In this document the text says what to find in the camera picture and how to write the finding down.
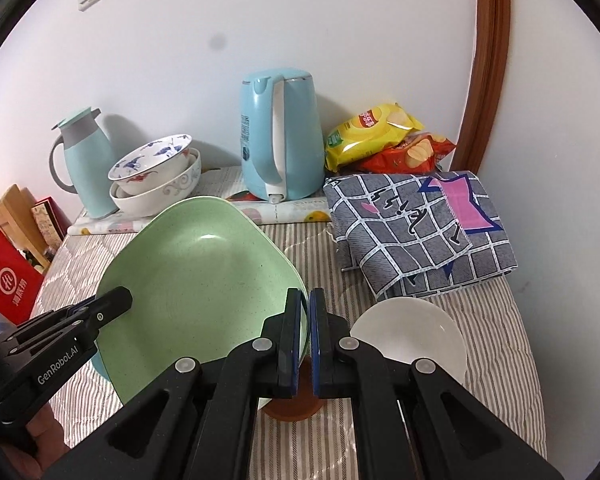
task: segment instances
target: red paper bag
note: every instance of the red paper bag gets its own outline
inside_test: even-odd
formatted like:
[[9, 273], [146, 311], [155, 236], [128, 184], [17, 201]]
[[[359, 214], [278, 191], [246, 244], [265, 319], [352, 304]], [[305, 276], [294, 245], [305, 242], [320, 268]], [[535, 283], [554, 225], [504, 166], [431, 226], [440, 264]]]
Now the red paper bag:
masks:
[[43, 280], [0, 231], [0, 313], [16, 325], [29, 319]]

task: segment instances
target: finger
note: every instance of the finger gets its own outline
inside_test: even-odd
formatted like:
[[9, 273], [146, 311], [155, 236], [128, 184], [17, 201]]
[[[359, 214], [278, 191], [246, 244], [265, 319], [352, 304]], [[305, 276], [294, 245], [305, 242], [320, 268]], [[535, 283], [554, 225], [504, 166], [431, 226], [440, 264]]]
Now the finger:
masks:
[[51, 406], [45, 404], [40, 408], [39, 412], [33, 416], [29, 424], [27, 424], [27, 431], [29, 431], [33, 438], [36, 438], [45, 433], [55, 421], [56, 418]]
[[69, 448], [64, 444], [64, 430], [56, 420], [44, 433], [36, 438], [36, 444], [38, 444], [36, 459], [42, 471], [69, 451]]
[[42, 476], [42, 469], [36, 460], [10, 444], [3, 444], [2, 450], [16, 471], [27, 480], [38, 480]]

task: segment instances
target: white ceramic bowl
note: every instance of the white ceramic bowl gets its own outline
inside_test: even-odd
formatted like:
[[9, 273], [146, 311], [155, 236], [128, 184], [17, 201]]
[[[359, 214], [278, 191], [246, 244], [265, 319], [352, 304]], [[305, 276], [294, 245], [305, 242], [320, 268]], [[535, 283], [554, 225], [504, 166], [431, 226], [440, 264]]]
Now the white ceramic bowl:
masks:
[[411, 363], [428, 357], [464, 383], [466, 348], [462, 334], [454, 320], [429, 301], [391, 298], [376, 303], [354, 323], [351, 335], [395, 361]]
[[133, 150], [109, 170], [109, 180], [129, 195], [139, 195], [166, 184], [187, 168], [191, 136], [152, 140]]
[[166, 184], [139, 195], [129, 195], [117, 182], [111, 184], [109, 195], [121, 211], [133, 216], [154, 216], [191, 194], [200, 180], [200, 152], [189, 149], [187, 168]]

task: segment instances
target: kettle lid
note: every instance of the kettle lid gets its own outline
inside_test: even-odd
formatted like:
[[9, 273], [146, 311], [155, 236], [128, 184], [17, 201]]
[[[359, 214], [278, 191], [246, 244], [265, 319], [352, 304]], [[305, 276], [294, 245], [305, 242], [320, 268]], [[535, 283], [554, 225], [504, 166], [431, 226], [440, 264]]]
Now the kettle lid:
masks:
[[263, 77], [272, 77], [277, 74], [282, 74], [282, 77], [286, 79], [306, 79], [311, 77], [306, 70], [300, 70], [298, 68], [271, 68], [269, 70], [261, 70], [260, 72], [253, 72], [246, 76], [242, 82], [250, 83], [256, 79], [261, 79]]
[[56, 128], [64, 128], [65, 126], [69, 126], [69, 124], [75, 123], [75, 121], [83, 118], [85, 115], [88, 115], [90, 113], [91, 113], [90, 106], [83, 108], [81, 110], [77, 110], [77, 111], [73, 112], [72, 114], [68, 115], [66, 118], [62, 119], [62, 121], [60, 121], [58, 124], [56, 124], [56, 126], [54, 126], [51, 129], [55, 130]]

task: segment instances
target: electric kettle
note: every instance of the electric kettle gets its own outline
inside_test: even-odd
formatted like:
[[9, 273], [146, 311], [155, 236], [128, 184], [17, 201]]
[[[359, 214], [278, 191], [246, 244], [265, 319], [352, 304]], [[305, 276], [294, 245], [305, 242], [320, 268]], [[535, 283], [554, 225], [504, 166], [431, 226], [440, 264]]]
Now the electric kettle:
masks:
[[242, 174], [255, 196], [278, 203], [324, 183], [324, 142], [314, 79], [296, 68], [248, 75], [240, 95]]
[[[113, 147], [96, 123], [99, 109], [84, 108], [51, 128], [60, 128], [60, 135], [49, 153], [49, 170], [56, 184], [69, 193], [76, 193], [93, 218], [102, 218], [118, 210], [109, 196], [109, 170], [117, 162]], [[68, 186], [58, 178], [54, 167], [54, 150], [64, 144], [64, 161], [73, 183]]]

